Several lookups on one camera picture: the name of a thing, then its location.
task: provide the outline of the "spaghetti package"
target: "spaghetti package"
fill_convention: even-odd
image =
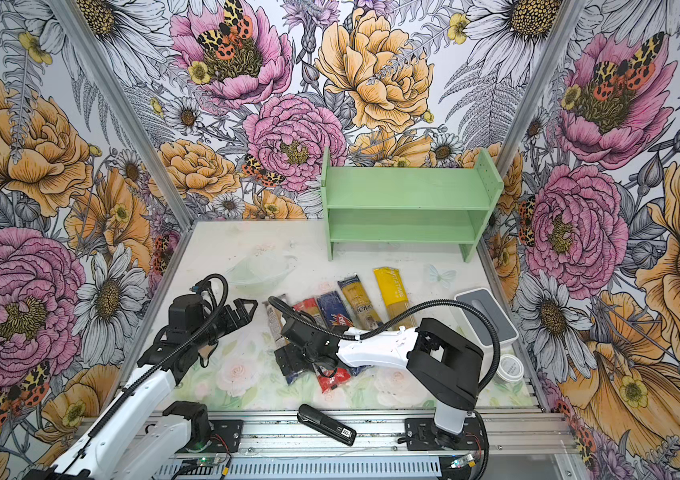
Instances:
[[[316,303],[324,317],[327,328],[332,328],[334,325],[353,326],[351,316],[348,314],[348,310],[343,305],[342,299],[337,292],[333,291],[317,297]],[[350,366],[348,371],[351,375],[356,376],[366,368],[366,366]]]
[[[345,295],[345,299],[351,305],[351,310],[356,314],[356,328],[360,330],[374,330],[383,324],[380,316],[374,310],[369,301],[364,285],[358,279],[358,275],[350,276],[345,280],[338,281],[338,286]]]
[[[376,268],[374,269],[374,278],[378,280],[385,309],[388,311],[388,319],[393,320],[396,315],[409,308],[409,298],[407,298],[407,291],[404,290],[402,277],[398,274],[398,268],[391,268],[390,266]],[[414,317],[410,315],[391,327],[391,330],[397,330],[402,325],[405,328],[412,328],[418,324]]]
[[[306,312],[311,317],[316,325],[322,325],[324,320],[322,319],[322,314],[318,309],[316,304],[316,299],[309,298],[296,305],[293,305],[298,312]],[[318,385],[322,388],[322,392],[328,392],[329,390],[336,389],[341,384],[347,382],[351,379],[351,373],[343,368],[337,368],[334,376],[331,370],[326,370],[324,367],[314,365],[313,369],[316,371],[316,379],[318,379]]]
[[[279,295],[278,298],[286,302],[286,295]],[[308,363],[296,345],[282,336],[282,328],[284,327],[282,313],[268,302],[263,302],[263,304],[266,306],[266,314],[268,315],[268,328],[276,344],[273,355],[276,358],[278,368],[287,380],[287,385],[291,385],[301,373],[311,369],[311,364]]]

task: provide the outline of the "shelf leg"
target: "shelf leg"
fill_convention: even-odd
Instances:
[[[463,255],[463,262],[470,262],[476,252],[476,244],[460,244],[460,252]]]

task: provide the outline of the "green shelf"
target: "green shelf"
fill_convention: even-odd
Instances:
[[[329,259],[337,242],[458,244],[469,261],[503,191],[489,153],[474,168],[331,166],[325,149],[322,202]]]

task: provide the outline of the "metal post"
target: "metal post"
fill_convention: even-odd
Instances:
[[[585,9],[586,1],[564,0],[564,3],[559,8],[559,14],[556,16],[556,22],[550,30],[552,33],[545,43],[543,54],[540,56],[540,62],[530,72],[527,90],[524,91],[521,103],[516,108],[514,120],[510,123],[510,129],[505,135],[505,140],[503,140],[503,149],[500,151],[497,162],[498,172],[501,177],[505,176],[508,168],[510,168],[510,164],[514,161],[518,144],[521,142],[521,138],[534,116],[537,101],[540,100],[545,89],[550,88],[550,76],[556,68],[556,64],[561,60],[561,55],[566,50],[566,44],[575,30],[580,14]]]
[[[164,194],[166,203],[177,218],[182,232],[187,232],[192,224],[188,209],[166,173],[166,168],[159,160],[156,149],[148,139],[148,134],[143,129],[132,104],[127,100],[116,74],[103,57],[97,39],[76,6],[76,0],[56,0],[48,4],[65,30],[68,39],[76,46],[76,54],[84,60],[90,79],[103,92],[111,109],[121,120],[124,130],[134,142],[138,155],[148,166],[156,185]]]

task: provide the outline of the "table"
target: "table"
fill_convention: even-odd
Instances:
[[[162,306],[150,327],[145,347],[167,324],[172,300],[212,273],[224,274],[244,257],[272,250],[297,257],[296,268],[273,291],[257,298],[287,293],[290,303],[337,290],[337,280],[358,274],[378,314],[387,320],[372,270],[379,266],[400,269],[410,304],[452,298],[457,292],[488,287],[479,258],[464,263],[457,245],[449,244],[339,244],[334,260],[327,260],[325,226],[316,220],[211,221],[196,225]],[[439,274],[455,271],[454,280]],[[251,298],[232,286],[229,302]],[[462,333],[450,307],[424,310],[415,317],[431,316]],[[374,367],[337,389],[323,393],[316,376],[301,375],[287,386],[273,355],[275,345],[258,307],[252,322],[220,340],[206,368],[197,363],[160,408],[175,400],[207,404],[211,412],[295,410],[302,403],[316,408],[345,410],[396,410],[434,408],[435,400],[406,370]],[[480,408],[537,408],[528,381],[507,384],[493,380],[479,396]]]

